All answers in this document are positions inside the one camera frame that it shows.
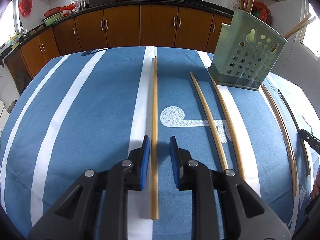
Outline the right hand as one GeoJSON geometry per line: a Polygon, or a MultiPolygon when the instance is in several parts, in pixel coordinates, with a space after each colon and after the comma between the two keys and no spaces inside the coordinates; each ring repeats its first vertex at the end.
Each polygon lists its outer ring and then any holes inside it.
{"type": "Polygon", "coordinates": [[[317,174],[316,174],[316,179],[313,184],[313,189],[310,193],[310,197],[314,199],[319,195],[320,192],[320,167],[318,168],[317,174]]]}

